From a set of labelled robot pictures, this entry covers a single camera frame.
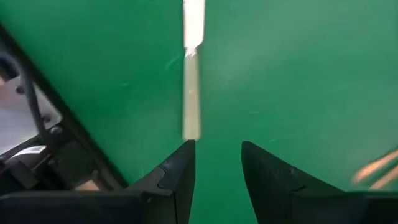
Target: cable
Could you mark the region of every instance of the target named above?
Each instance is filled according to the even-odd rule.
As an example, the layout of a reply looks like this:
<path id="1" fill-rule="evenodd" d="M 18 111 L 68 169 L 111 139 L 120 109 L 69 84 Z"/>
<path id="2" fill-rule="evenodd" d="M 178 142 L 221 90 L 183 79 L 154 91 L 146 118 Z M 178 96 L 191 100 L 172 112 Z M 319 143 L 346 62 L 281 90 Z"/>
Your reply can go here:
<path id="1" fill-rule="evenodd" d="M 21 83 L 24 88 L 24 94 L 26 96 L 30 113 L 32 114 L 37 132 L 39 133 L 39 137 L 48 148 L 53 149 L 53 142 L 51 135 L 46 130 L 42 119 L 42 115 L 40 114 L 39 104 L 37 103 L 37 95 L 35 92 L 32 79 L 30 78 L 30 76 L 28 76 L 25 73 L 21 64 L 9 53 L 0 52 L 0 61 L 3 61 L 4 63 L 8 64 L 11 67 L 11 69 L 13 69 L 13 71 L 20 76 Z"/>

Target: green backdrop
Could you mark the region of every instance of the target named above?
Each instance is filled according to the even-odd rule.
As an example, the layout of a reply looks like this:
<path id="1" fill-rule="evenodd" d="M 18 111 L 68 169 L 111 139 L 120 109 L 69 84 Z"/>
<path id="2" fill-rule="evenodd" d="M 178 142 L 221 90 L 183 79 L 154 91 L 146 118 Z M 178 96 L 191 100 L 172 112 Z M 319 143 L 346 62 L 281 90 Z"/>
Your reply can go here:
<path id="1" fill-rule="evenodd" d="M 365 188 L 398 142 L 397 4 L 207 0 L 191 223 L 255 223 L 243 140 Z M 0 1 L 0 21 L 128 181 L 181 145 L 182 0 Z"/>

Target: black cable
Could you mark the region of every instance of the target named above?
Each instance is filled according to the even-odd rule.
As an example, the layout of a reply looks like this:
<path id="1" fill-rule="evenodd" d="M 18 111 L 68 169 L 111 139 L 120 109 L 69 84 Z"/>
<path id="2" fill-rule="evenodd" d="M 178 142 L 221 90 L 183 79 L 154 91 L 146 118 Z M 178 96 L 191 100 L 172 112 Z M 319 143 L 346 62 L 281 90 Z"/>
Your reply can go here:
<path id="1" fill-rule="evenodd" d="M 28 76 L 21 64 L 9 53 L 0 52 L 0 61 L 8 64 L 10 68 L 20 76 L 22 87 L 24 88 L 24 94 L 26 96 L 30 113 L 32 114 L 37 132 L 43 143 L 49 148 L 53 148 L 53 142 L 50 133 L 44 126 L 44 121 L 39 110 L 39 104 L 37 102 L 37 95 L 35 92 L 34 84 L 30 76 Z"/>

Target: table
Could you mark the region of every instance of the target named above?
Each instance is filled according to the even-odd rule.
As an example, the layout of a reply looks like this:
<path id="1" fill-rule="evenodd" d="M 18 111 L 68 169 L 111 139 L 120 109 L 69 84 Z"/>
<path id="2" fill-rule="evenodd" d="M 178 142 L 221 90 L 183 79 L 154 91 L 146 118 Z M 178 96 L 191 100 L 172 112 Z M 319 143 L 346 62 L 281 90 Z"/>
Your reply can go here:
<path id="1" fill-rule="evenodd" d="M 192 223 L 255 223 L 243 140 L 365 188 L 398 142 L 397 4 L 207 1 Z M 182 0 L 1 1 L 0 21 L 128 181 L 181 145 Z"/>

